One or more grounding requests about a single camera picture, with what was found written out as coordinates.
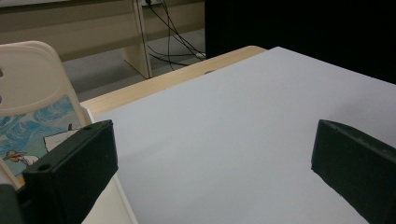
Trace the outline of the black curtain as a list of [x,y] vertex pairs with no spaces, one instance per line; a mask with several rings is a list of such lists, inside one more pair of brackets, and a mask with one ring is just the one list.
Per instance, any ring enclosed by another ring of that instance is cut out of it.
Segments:
[[205,0],[208,57],[282,47],[396,84],[396,0]]

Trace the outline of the white board sheet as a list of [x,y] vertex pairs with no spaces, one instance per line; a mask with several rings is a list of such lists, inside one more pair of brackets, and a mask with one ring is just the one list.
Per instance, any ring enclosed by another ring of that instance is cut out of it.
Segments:
[[367,224],[313,145],[327,119],[396,147],[396,85],[274,48],[106,118],[138,224]]

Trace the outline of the light wooden table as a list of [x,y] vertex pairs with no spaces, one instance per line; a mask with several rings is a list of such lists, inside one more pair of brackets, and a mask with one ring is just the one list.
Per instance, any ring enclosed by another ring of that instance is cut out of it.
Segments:
[[238,63],[263,52],[265,52],[265,49],[257,46],[243,47],[241,49],[233,50],[220,56],[180,68],[176,71],[168,72],[166,74],[159,75],[158,77],[153,77],[134,85],[94,97],[82,102],[81,104],[88,108],[94,117],[97,117],[113,109],[150,96],[151,94],[164,91],[178,84],[206,75],[234,63]]

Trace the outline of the wooden desk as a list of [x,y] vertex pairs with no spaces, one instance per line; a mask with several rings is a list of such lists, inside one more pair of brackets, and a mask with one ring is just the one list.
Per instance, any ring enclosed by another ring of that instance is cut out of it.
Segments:
[[0,0],[0,44],[37,40],[63,61],[121,49],[123,59],[152,77],[148,42],[205,27],[205,0]]

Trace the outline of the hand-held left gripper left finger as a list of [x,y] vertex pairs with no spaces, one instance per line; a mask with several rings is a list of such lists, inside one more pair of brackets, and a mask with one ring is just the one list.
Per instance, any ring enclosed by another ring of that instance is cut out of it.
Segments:
[[110,120],[86,126],[22,172],[28,224],[81,224],[118,170]]

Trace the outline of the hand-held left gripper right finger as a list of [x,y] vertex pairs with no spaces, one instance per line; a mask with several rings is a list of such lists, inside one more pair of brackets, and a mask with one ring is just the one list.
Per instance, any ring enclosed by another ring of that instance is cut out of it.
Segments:
[[370,224],[396,224],[396,148],[320,120],[311,169]]

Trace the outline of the small wooden block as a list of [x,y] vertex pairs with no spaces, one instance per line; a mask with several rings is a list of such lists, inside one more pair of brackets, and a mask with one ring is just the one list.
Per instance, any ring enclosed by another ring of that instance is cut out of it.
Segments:
[[90,124],[57,52],[39,41],[0,45],[0,183]]

